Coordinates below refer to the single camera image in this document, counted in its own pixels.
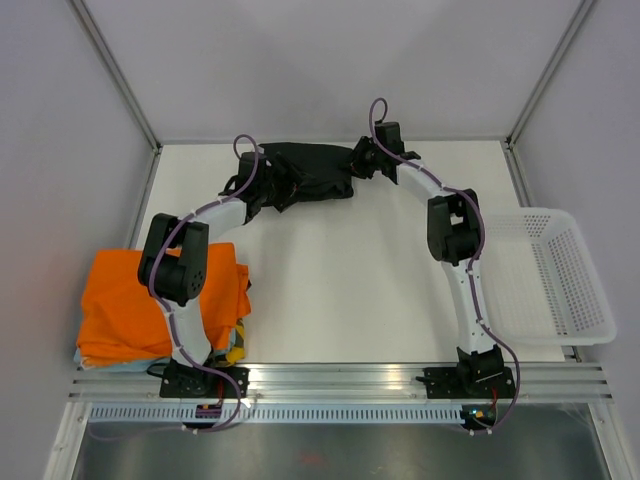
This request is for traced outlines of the black trousers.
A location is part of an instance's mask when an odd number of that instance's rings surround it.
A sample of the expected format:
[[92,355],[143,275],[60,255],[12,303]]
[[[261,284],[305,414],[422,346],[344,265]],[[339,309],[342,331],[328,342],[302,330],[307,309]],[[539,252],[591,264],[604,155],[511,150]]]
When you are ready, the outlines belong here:
[[297,203],[343,200],[354,196],[349,156],[352,148],[298,142],[272,142],[261,144],[272,166],[276,153],[281,153],[301,171],[305,180],[299,188],[279,184],[273,177],[274,196],[296,192]]

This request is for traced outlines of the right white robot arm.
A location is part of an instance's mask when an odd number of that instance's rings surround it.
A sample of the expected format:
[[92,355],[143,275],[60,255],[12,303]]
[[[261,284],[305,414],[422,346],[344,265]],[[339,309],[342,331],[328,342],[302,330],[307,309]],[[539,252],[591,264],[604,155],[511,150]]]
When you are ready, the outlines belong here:
[[504,359],[489,333],[480,275],[486,230],[476,192],[450,187],[430,172],[405,149],[397,122],[372,121],[370,133],[354,148],[352,171],[359,178],[380,172],[424,205],[426,245],[445,272],[458,322],[456,384],[466,395],[480,395],[502,375]]

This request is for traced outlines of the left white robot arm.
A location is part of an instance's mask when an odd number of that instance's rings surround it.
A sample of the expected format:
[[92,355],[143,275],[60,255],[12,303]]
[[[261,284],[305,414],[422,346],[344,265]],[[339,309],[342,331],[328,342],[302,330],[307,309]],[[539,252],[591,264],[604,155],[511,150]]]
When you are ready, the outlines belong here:
[[288,207],[312,179],[280,153],[246,152],[239,157],[238,172],[215,200],[182,217],[165,213],[153,217],[137,279],[165,317],[171,359],[187,368],[182,383],[193,395],[208,396],[218,383],[216,370],[205,364],[212,345],[199,300],[207,279],[209,246],[250,222],[264,206]]

